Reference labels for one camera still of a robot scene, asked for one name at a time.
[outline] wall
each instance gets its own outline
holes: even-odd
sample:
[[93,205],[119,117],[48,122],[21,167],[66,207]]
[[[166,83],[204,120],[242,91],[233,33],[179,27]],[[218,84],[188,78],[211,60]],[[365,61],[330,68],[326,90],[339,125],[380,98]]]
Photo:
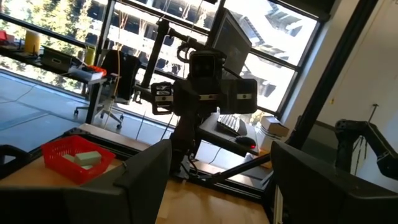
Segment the wall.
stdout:
[[[329,100],[318,120],[334,124],[341,118],[366,121],[372,111],[372,104],[379,104],[372,122],[398,149],[398,5],[394,1],[381,1],[373,18],[368,22],[355,50],[340,74]],[[358,148],[354,152],[353,173],[359,157],[357,176],[398,192],[398,182],[384,177],[376,164],[376,156],[369,148],[368,154]]]
[[315,44],[314,51],[308,60],[307,66],[304,67],[292,99],[281,119],[290,130],[295,126],[297,117],[303,113],[358,1],[336,1],[331,13],[331,19],[324,25]]
[[[325,69],[335,43],[340,38],[355,4],[358,1],[341,1],[330,22],[329,30],[319,46],[313,64],[308,68],[307,77],[302,81],[302,89],[292,103],[285,124],[293,127],[297,116],[302,114],[311,94]],[[350,55],[339,79],[325,103],[319,121],[334,125],[341,118],[368,120],[372,104],[377,109],[372,122],[379,127],[392,147],[398,149],[398,4],[395,1],[379,1],[372,17]],[[359,149],[354,152],[353,168]],[[375,184],[398,192],[398,182],[384,177],[377,168],[376,156],[368,149],[366,160],[364,151],[359,160],[358,176]]]

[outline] glass window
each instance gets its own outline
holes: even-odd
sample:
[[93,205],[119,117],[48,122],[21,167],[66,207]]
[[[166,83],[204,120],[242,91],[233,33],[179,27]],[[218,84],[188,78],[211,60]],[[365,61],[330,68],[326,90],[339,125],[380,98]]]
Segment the glass window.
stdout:
[[[143,76],[144,76],[145,70],[143,69],[139,69],[138,73],[137,73],[137,80],[142,80]],[[170,82],[173,83],[174,80],[171,80],[169,78],[163,77],[161,75],[156,75],[153,74],[152,76],[152,80],[150,81],[150,84],[152,83],[158,83],[158,82]],[[165,124],[170,122],[171,126],[175,126],[177,125],[177,116],[173,116],[171,114],[167,114],[167,115],[154,115],[152,113],[152,104],[145,101],[145,100],[141,100],[141,103],[136,103],[136,102],[131,102],[130,105],[124,105],[124,104],[118,104],[118,106],[120,108],[123,108],[125,110],[129,110],[132,111],[134,113],[137,113],[141,116],[144,116],[146,118],[150,118],[150,119],[154,119],[156,121],[160,121],[163,122]]]
[[104,5],[97,1],[2,1],[2,13],[8,16],[93,45],[97,40],[90,27],[93,20],[102,20],[103,11]]
[[250,38],[252,46],[293,65],[301,59],[317,24],[270,1],[227,0],[228,8]]
[[210,29],[218,9],[218,3],[201,0],[129,0],[166,12],[171,16],[195,23],[198,27]]
[[[5,21],[0,22],[0,30],[5,30],[8,34],[13,35],[16,39],[24,38],[26,33],[26,29],[24,29],[23,27],[19,27],[15,24]],[[73,56],[77,56],[78,51],[81,49],[72,44],[68,44],[66,42],[62,42],[60,40],[44,35],[41,35],[41,39],[45,40],[44,43],[46,44],[46,46]],[[83,84],[76,80],[72,80],[70,78],[66,78],[31,65],[26,65],[11,58],[0,57],[0,68],[10,70],[12,72],[16,72],[19,75],[23,75],[28,78],[33,78],[35,80],[63,88],[64,90],[73,91],[75,93],[81,93],[83,89]]]
[[241,76],[257,80],[257,105],[276,111],[294,72],[294,70],[249,54],[244,63]]
[[[123,14],[125,18],[125,26],[120,30],[119,39],[119,14]],[[149,60],[150,53],[155,44],[157,34],[156,22],[159,18],[152,16],[146,12],[142,12],[133,7],[116,3],[115,12],[112,18],[111,28],[109,29],[108,38],[111,40],[111,47],[116,47],[115,43],[123,44],[122,51],[132,54],[140,58],[143,64]],[[170,23],[170,27],[183,35],[190,35],[192,38],[205,44],[207,36],[196,32],[190,32],[189,29]],[[92,30],[95,35],[101,32],[101,21],[94,21]],[[166,37],[162,49],[160,50],[159,59],[156,69],[164,72],[186,77],[189,71],[189,65],[184,64],[177,58],[177,47],[181,44],[181,40],[172,37]]]
[[270,113],[257,110],[253,114],[236,114],[240,119],[242,119],[246,124],[261,127],[260,121],[263,116],[273,116]]

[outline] red plastic basket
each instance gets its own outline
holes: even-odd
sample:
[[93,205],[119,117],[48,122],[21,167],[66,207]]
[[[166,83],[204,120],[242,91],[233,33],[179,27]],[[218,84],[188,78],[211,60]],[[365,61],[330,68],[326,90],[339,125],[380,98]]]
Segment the red plastic basket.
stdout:
[[[80,137],[69,136],[41,146],[45,165],[68,177],[76,184],[83,184],[94,177],[101,175],[108,168],[115,155],[96,144]],[[97,151],[102,155],[101,162],[91,169],[84,169],[79,165],[62,157],[65,154],[75,156],[82,152]]]

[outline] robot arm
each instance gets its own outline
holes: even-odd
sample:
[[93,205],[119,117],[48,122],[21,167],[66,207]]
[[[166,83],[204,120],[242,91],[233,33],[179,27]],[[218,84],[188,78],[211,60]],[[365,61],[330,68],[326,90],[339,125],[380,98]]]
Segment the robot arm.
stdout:
[[363,136],[377,157],[377,166],[386,177],[398,180],[398,153],[391,147],[376,125],[367,121],[339,120],[336,123],[338,140],[335,166],[346,172],[351,170],[355,141]]

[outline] cardboard box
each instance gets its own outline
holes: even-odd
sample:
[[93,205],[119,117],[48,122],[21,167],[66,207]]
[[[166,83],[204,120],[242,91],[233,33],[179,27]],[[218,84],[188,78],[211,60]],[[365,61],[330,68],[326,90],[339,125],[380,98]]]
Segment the cardboard box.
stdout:
[[289,129],[273,116],[263,116],[261,118],[261,126],[269,133],[279,137],[286,137]]

